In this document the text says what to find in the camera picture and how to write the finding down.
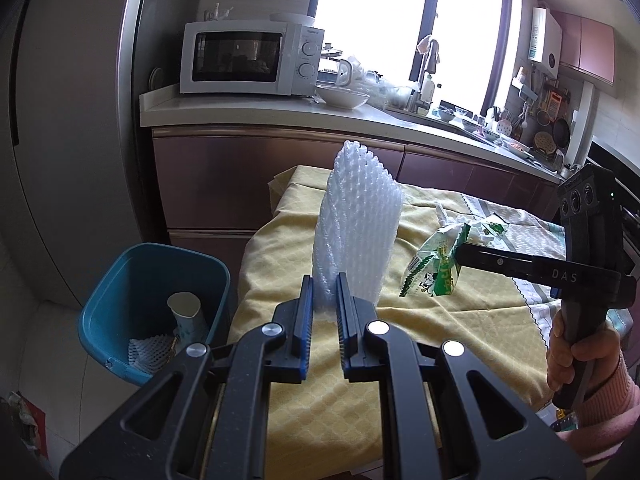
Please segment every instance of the microwave knob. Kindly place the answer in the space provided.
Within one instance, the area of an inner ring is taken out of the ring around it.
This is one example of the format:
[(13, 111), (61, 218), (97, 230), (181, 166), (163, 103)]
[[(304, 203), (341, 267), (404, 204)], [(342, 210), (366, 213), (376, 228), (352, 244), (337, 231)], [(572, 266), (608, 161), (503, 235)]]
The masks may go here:
[(305, 56), (314, 56), (318, 53), (318, 46), (315, 43), (311, 43), (309, 41), (302, 46), (302, 53)]
[(311, 65), (311, 63), (303, 63), (298, 68), (298, 73), (302, 77), (311, 77), (315, 72), (316, 70), (314, 69), (313, 65)]

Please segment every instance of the sink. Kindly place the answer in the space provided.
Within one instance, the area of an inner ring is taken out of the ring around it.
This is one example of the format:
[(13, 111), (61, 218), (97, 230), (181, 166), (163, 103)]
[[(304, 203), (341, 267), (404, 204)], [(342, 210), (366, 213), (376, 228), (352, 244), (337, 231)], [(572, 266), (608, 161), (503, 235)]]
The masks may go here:
[(392, 117), (395, 117), (396, 119), (400, 119), (401, 121), (422, 124), (423, 126), (431, 126), (432, 128), (444, 130), (445, 132), (449, 132), (450, 134), (457, 134), (459, 136), (466, 137), (467, 139), (477, 140), (478, 142), (482, 142), (483, 144), (495, 147), (495, 144), (490, 142), (489, 140), (479, 139), (474, 134), (466, 131), (462, 127), (462, 124), (460, 126), (455, 126), (453, 124), (446, 123), (445, 121), (441, 121), (433, 116), (425, 117), (422, 115), (414, 114), (412, 112), (408, 112), (406, 110), (397, 110), (392, 108), (386, 109), (385, 113)]

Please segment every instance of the snack wrapper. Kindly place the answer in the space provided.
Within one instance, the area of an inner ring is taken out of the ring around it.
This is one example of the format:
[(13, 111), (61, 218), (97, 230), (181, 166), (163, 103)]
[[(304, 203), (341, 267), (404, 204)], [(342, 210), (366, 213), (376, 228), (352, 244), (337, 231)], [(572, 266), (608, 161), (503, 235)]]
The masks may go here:
[(448, 296), (460, 273), (454, 257), (456, 249), (464, 243), (491, 247), (492, 242), (502, 238), (508, 228), (497, 214), (481, 220), (469, 220), (463, 216), (452, 219), (437, 204), (436, 215), (441, 227), (422, 244), (404, 271), (401, 297), (407, 294)]

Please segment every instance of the window frame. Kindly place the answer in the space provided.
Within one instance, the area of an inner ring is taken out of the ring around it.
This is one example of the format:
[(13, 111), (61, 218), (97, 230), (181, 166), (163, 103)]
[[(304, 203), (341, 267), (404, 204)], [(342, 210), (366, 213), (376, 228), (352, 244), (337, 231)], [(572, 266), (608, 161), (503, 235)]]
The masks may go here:
[[(318, 10), (319, 0), (309, 0), (307, 14), (315, 16)], [(500, 11), (500, 25), (498, 27), (498, 38), (495, 45), (494, 63), (492, 64), (489, 83), (482, 102), (480, 113), (486, 115), (487, 110), (494, 105), (495, 97), (500, 86), (500, 77), (507, 53), (507, 42), (509, 39), (509, 28), (511, 25), (511, 4), (513, 0), (502, 0), (502, 9)], [(420, 32), (415, 40), (417, 44), (425, 36), (433, 32), (433, 24), (436, 19), (436, 8), (438, 0), (424, 0), (424, 9), (422, 11), (422, 21), (420, 23)], [(417, 81), (420, 72), (420, 54), (414, 54), (414, 62), (412, 63), (411, 72), (408, 79)]]

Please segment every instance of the yellow tablecloth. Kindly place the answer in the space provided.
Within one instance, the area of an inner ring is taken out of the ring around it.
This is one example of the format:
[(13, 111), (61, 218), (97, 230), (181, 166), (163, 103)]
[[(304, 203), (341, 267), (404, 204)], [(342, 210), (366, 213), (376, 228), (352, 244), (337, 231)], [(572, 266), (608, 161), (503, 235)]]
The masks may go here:
[[(246, 246), (230, 342), (268, 322), (277, 304), (299, 295), (302, 276), (312, 270), (314, 229), (328, 175), (327, 170), (299, 166), (270, 183), (274, 218)], [(525, 402), (542, 408), (552, 395), (545, 381), (545, 343), (511, 278), (465, 268), (452, 296), (398, 297), (407, 263), (439, 227), (435, 204), (452, 214), (471, 213), (469, 200), (460, 193), (402, 187), (405, 203), (378, 303), (379, 318), (434, 346), (448, 338), (462, 341)], [(502, 216), (508, 216), (501, 209)], [(521, 226), (510, 226), (510, 235), (537, 230), (550, 248), (558, 245), (544, 222), (511, 211), (513, 218), (524, 220)], [(271, 388), (267, 478), (318, 479), (381, 456), (377, 383), (345, 381), (335, 324), (314, 320), (308, 379)]]

